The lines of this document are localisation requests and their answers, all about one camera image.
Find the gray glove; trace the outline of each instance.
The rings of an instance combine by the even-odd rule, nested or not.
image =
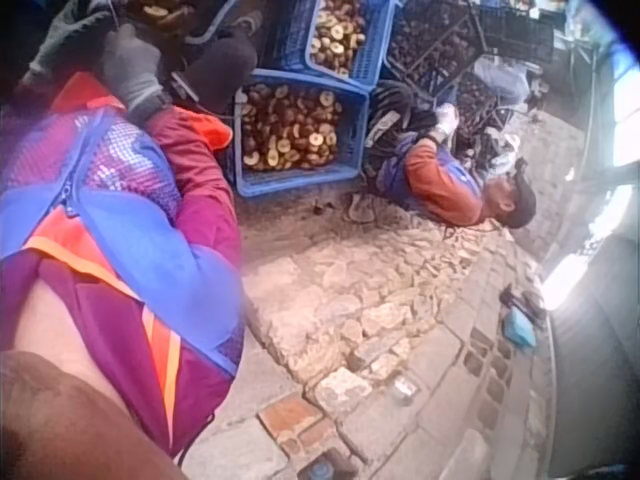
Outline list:
[[[156,76],[160,51],[136,38],[133,25],[123,25],[107,36],[102,62],[105,85],[125,104],[129,115],[146,100],[162,94]]]
[[[63,81],[75,67],[89,67],[99,53],[113,19],[104,0],[70,0],[53,19],[38,54],[29,65],[27,83]]]

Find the cap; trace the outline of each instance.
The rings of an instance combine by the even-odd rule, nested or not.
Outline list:
[[[515,208],[503,215],[499,221],[505,227],[526,227],[536,215],[536,194],[524,175],[524,169],[517,169],[513,177],[516,187]]]

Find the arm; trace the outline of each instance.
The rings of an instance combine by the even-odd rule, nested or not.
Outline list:
[[[183,196],[176,227],[189,243],[240,264],[240,234],[233,196],[220,166],[186,115],[170,107],[153,115],[147,132],[164,151]]]
[[[442,134],[434,131],[431,135],[439,140],[438,135]],[[480,200],[438,164],[432,140],[424,138],[409,151],[405,168],[411,191],[428,205],[430,212],[461,227],[477,222]]]

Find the stone paving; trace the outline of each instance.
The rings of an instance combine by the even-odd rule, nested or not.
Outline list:
[[[498,295],[537,289],[537,264],[492,225],[445,240],[381,200],[348,223],[351,190],[238,205],[252,334],[185,472],[295,479],[324,454],[347,478],[533,479],[545,367],[502,339]]]

